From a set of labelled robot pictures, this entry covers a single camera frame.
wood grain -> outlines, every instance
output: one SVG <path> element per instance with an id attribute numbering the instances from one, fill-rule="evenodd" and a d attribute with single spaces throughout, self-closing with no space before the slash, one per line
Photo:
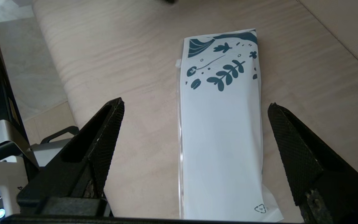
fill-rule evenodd
<path id="1" fill-rule="evenodd" d="M 270 103 L 291 110 L 358 171 L 358 61 L 297 1 L 36 0 L 34 13 L 80 127 L 108 100 L 125 101 L 105 186 L 117 217 L 179 217 L 175 61 L 193 35 L 257 29 L 263 182 L 284 221 L 302 218 Z"/>

leaf illustration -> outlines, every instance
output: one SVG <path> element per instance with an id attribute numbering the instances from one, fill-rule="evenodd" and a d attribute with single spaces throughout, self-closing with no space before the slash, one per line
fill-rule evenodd
<path id="1" fill-rule="evenodd" d="M 231 75 L 226 75 L 226 85 L 230 85 L 233 82 L 233 78 Z"/>
<path id="2" fill-rule="evenodd" d="M 232 75 L 233 75 L 233 78 L 237 78 L 238 77 L 238 72 L 235 69 L 233 69 L 232 70 Z"/>
<path id="3" fill-rule="evenodd" d="M 225 85 L 223 84 L 223 81 L 219 79 L 220 82 L 218 82 L 218 90 L 220 92 L 223 91 L 223 89 L 225 88 Z"/>
<path id="4" fill-rule="evenodd" d="M 229 47 L 229 45 L 227 43 L 225 43 L 225 45 L 218 45 L 217 47 L 214 47 L 213 51 L 217 52 L 217 51 L 223 51 L 223 53 L 226 53 L 226 51 L 228 51 L 229 49 L 232 49 L 233 47 Z"/>
<path id="5" fill-rule="evenodd" d="M 241 65 L 241 63 L 239 62 L 239 61 L 237 61 L 237 60 L 233 60 L 232 61 L 234 64 L 236 64 L 237 66 L 240 66 Z"/>
<path id="6" fill-rule="evenodd" d="M 219 71 L 216 73 L 217 76 L 224 76 L 224 75 L 229 75 L 228 72 L 225 72 L 225 71 Z"/>
<path id="7" fill-rule="evenodd" d="M 209 77 L 209 78 L 207 78 L 206 81 L 207 82 L 213 82 L 216 85 L 221 80 L 220 80 L 220 78 L 217 78 L 217 77 Z"/>
<path id="8" fill-rule="evenodd" d="M 197 67 L 193 66 L 187 70 L 187 77 L 190 77 L 196 73 Z"/>
<path id="9" fill-rule="evenodd" d="M 191 83 L 191 88 L 192 89 L 196 89 L 196 88 L 198 88 L 199 86 L 201 85 L 201 81 L 200 81 L 200 79 L 198 78 L 198 79 L 196 79 L 195 81 L 193 81 L 192 83 Z"/>
<path id="10" fill-rule="evenodd" d="M 232 62 L 237 65 L 239 73 L 244 73 L 244 67 L 241 65 L 241 63 L 239 61 L 233 60 Z"/>
<path id="11" fill-rule="evenodd" d="M 256 51 L 251 51 L 250 52 L 250 57 L 253 57 L 255 59 L 255 58 L 257 58 L 256 54 L 257 54 Z"/>
<path id="12" fill-rule="evenodd" d="M 225 50 L 223 51 L 223 53 L 226 53 L 226 51 L 228 51 L 229 49 L 231 49 L 233 47 L 229 47 L 229 45 L 227 44 L 227 42 L 225 42 Z"/>
<path id="13" fill-rule="evenodd" d="M 231 65 L 225 65 L 225 66 L 223 66 L 223 69 L 232 70 L 232 69 L 234 69 L 234 67 Z"/>

black machine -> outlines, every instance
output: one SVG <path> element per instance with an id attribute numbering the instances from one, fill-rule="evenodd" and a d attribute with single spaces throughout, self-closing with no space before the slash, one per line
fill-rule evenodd
<path id="1" fill-rule="evenodd" d="M 121 98 L 105 104 L 18 194 L 21 214 L 1 224 L 229 224 L 113 217 L 103 187 L 123 116 Z M 358 222 L 358 173 L 287 109 L 271 104 L 268 116 L 305 223 Z"/>

white package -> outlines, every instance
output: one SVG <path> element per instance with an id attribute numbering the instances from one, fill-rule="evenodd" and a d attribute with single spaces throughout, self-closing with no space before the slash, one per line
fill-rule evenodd
<path id="1" fill-rule="evenodd" d="M 256 31 L 184 40 L 179 91 L 181 218 L 277 222 L 262 184 Z"/>

